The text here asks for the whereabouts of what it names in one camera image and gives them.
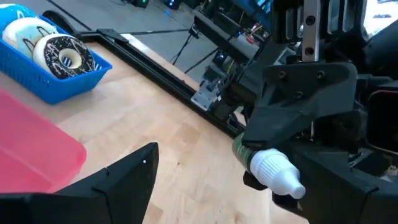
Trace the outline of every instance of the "bottle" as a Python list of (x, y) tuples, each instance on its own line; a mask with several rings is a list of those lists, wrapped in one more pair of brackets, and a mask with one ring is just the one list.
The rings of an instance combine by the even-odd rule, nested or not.
[(275, 194), (302, 198), (305, 187), (299, 181), (300, 172), (287, 156), (277, 149), (252, 151), (242, 145), (243, 134), (236, 137), (232, 144), (234, 155), (243, 167)]

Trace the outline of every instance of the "chocolate donut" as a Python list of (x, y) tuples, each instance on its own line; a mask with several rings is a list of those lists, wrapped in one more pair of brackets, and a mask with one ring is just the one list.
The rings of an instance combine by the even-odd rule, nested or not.
[(66, 34), (50, 34), (40, 39), (35, 46), (33, 60), (59, 79), (95, 69), (93, 55), (86, 45)]

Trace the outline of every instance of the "floor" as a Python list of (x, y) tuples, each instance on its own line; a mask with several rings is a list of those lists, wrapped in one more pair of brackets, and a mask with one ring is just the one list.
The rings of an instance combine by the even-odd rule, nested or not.
[[(145, 9), (130, 4), (122, 5), (120, 0), (53, 1), (93, 30), (98, 28), (112, 28), (118, 32), (175, 30), (189, 29), (193, 23), (193, 16), (190, 14), (192, 9), (188, 6), (182, 4), (179, 10), (174, 11), (165, 6), (162, 0), (150, 0)], [(23, 4), (38, 14), (49, 9), (60, 11), (47, 0), (0, 0), (0, 3), (10, 2)], [(85, 30), (73, 19), (69, 21), (76, 29)], [(170, 60), (177, 54), (187, 37), (188, 32), (137, 36), (141, 42), (166, 60)], [(193, 39), (182, 52), (176, 66), (185, 71), (215, 48), (216, 45), (204, 36), (201, 36), (198, 40)], [(200, 81), (205, 67), (210, 61), (211, 57), (194, 68), (188, 75), (194, 80)]]

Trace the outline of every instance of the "white bottle cap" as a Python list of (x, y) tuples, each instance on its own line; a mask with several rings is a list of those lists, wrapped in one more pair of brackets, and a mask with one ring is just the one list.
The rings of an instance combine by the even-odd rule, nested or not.
[(250, 171), (277, 195), (289, 194), (295, 199), (305, 195), (305, 187), (299, 181), (299, 170), (277, 149), (257, 152), (251, 160)]

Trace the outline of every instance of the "white donut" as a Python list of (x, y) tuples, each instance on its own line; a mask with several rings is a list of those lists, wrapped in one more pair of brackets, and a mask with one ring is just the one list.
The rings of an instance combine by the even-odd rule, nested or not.
[(17, 19), (2, 33), (2, 39), (26, 57), (32, 58), (36, 43), (49, 34), (56, 34), (57, 28), (36, 17)]
[(93, 55), (86, 45), (66, 34), (41, 38), (35, 46), (33, 60), (59, 79), (91, 72), (95, 67)]

